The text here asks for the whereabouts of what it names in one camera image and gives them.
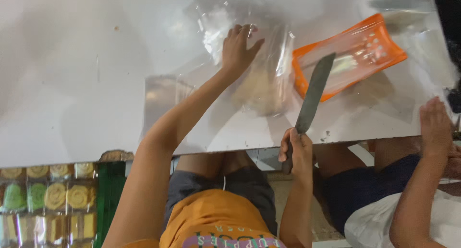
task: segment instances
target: knife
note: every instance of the knife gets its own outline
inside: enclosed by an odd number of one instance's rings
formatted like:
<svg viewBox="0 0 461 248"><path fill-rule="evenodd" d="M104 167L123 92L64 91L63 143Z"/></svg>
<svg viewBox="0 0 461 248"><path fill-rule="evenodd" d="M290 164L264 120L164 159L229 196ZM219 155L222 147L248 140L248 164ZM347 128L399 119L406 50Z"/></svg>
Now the knife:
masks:
<svg viewBox="0 0 461 248"><path fill-rule="evenodd" d="M308 91L304 97L304 102L301 106L301 111L299 111L298 120L296 121L295 128L298 134L306 133L314 120L315 112L319 106L320 98L322 97L335 58L336 52L324 56L317 65L315 65L311 81L309 82ZM287 159L282 163L283 173L291 173L291 169L293 168L292 158L293 146L291 145L290 139L288 139Z"/></svg>

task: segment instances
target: white tabletop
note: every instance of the white tabletop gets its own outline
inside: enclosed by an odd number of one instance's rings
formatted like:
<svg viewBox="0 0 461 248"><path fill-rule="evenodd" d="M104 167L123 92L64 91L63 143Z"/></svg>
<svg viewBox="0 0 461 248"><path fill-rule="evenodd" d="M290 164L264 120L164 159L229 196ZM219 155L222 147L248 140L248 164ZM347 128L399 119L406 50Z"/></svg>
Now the white tabletop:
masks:
<svg viewBox="0 0 461 248"><path fill-rule="evenodd" d="M276 1L293 19L295 47L363 19L357 0ZM144 78L175 73L206 55L197 23L182 11L191 2L0 0L1 167L136 151ZM441 35L436 14L431 26ZM322 143L419 134L419 106L454 82L452 74L426 71L409 58L348 88L320 104L308 135ZM225 92L176 154L279 145L302 103L290 95L285 115L265 118L235 110Z"/></svg>

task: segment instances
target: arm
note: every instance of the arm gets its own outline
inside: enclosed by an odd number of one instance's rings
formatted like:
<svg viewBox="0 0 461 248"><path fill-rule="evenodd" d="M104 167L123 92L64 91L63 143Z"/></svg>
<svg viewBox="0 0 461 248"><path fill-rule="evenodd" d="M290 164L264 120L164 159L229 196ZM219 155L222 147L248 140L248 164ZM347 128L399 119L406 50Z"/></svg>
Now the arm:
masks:
<svg viewBox="0 0 461 248"><path fill-rule="evenodd" d="M139 144L103 247L159 240L174 150L210 105L249 67L261 48L247 50L249 25L236 25L224 40L223 68L191 96L164 114Z"/></svg>
<svg viewBox="0 0 461 248"><path fill-rule="evenodd" d="M453 144L445 106L433 98L420 109L423 156L402 193L389 237L397 248L442 248L429 235L435 191Z"/></svg>
<svg viewBox="0 0 461 248"><path fill-rule="evenodd" d="M288 140L293 146L294 180L280 223L280 239L287 247L312 246L311 202L312 181L312 141L305 134L298 135L296 129L285 132L280 144L279 161L286 160Z"/></svg>

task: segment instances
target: person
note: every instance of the person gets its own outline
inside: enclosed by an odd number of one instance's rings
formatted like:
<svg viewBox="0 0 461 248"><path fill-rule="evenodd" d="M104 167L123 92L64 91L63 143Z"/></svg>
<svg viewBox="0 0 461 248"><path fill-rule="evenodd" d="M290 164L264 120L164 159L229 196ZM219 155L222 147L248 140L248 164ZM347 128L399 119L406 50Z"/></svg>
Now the person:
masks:
<svg viewBox="0 0 461 248"><path fill-rule="evenodd" d="M164 114L141 141L104 248L311 247L312 142L291 131L294 182L277 239L274 192L245 152L173 152L216 98L250 66L264 40L247 49L250 25L224 40L222 69Z"/></svg>
<svg viewBox="0 0 461 248"><path fill-rule="evenodd" d="M461 198L437 190L441 177L461 179L461 148L438 97L419 113L421 137L369 142L374 167L346 144L314 146L331 221L355 248L461 247Z"/></svg>

